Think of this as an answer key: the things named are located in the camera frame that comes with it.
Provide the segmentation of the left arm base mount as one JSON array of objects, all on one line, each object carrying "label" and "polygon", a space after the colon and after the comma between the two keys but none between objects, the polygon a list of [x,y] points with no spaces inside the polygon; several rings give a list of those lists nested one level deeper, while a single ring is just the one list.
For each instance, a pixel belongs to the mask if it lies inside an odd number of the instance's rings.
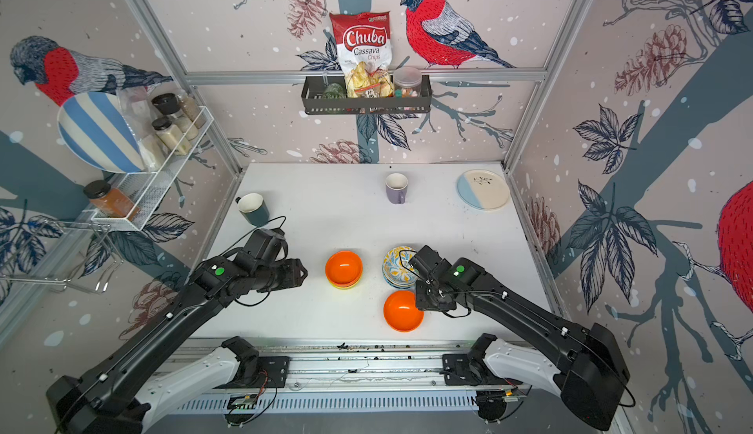
[{"label": "left arm base mount", "polygon": [[262,357],[257,348],[241,337],[227,339],[221,345],[233,353],[238,367],[233,378],[218,389],[251,389],[263,385],[284,388],[291,357]]}]

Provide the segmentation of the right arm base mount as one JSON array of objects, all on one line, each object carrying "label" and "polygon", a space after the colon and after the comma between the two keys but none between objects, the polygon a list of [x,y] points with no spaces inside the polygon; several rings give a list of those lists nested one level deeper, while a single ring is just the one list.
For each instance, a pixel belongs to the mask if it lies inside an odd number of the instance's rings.
[{"label": "right arm base mount", "polygon": [[486,350],[498,338],[484,333],[464,354],[451,353],[442,356],[442,369],[446,386],[512,386],[517,387],[522,381],[496,376],[484,362]]}]

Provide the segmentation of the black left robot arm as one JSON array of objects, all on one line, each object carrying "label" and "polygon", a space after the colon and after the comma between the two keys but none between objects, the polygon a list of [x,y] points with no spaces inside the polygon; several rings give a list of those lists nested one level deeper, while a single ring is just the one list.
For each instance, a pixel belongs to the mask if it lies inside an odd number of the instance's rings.
[{"label": "black left robot arm", "polygon": [[154,379],[156,370],[206,322],[248,293],[299,287],[308,275],[288,255],[281,228],[256,228],[242,247],[202,261],[166,308],[119,350],[79,377],[62,376],[46,392],[59,433],[143,433],[191,398],[225,384],[256,349],[240,337],[218,358]]}]

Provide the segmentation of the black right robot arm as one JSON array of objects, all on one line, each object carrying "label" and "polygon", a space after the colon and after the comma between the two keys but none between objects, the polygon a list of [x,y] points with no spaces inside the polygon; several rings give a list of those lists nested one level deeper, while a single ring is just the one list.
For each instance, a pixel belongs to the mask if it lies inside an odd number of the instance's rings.
[{"label": "black right robot arm", "polygon": [[598,323],[586,328],[556,316],[499,282],[465,258],[455,263],[425,246],[407,261],[417,276],[416,305],[452,316],[458,307],[482,314],[523,339],[511,344],[490,333],[464,354],[443,356],[442,374],[450,386],[523,385],[545,390],[593,429],[610,429],[623,408],[629,369],[614,334]]}]

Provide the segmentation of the large orange bowl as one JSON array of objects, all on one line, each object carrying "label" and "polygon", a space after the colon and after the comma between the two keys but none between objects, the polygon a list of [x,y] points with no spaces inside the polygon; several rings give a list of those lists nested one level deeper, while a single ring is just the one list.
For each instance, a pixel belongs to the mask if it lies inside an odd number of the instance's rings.
[{"label": "large orange bowl", "polygon": [[411,332],[424,321],[425,313],[417,308],[413,292],[400,290],[393,292],[384,302],[384,319],[395,331]]}]

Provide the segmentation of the small orange bowl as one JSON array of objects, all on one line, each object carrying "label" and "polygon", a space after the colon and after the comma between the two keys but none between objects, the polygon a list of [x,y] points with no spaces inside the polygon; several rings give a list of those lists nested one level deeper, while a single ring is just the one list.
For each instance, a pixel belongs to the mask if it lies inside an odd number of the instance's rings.
[{"label": "small orange bowl", "polygon": [[361,278],[363,263],[360,257],[352,251],[339,251],[334,253],[326,263],[325,274],[327,279],[337,282],[348,282]]}]

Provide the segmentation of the blue yellow patterned bowl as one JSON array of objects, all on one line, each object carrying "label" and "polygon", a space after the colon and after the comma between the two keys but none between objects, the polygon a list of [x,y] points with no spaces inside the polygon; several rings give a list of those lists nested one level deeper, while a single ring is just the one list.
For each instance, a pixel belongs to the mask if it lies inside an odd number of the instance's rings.
[{"label": "blue yellow patterned bowl", "polygon": [[416,283],[418,272],[410,265],[410,260],[417,253],[411,247],[398,246],[390,250],[382,263],[382,276],[386,282],[410,284]]}]

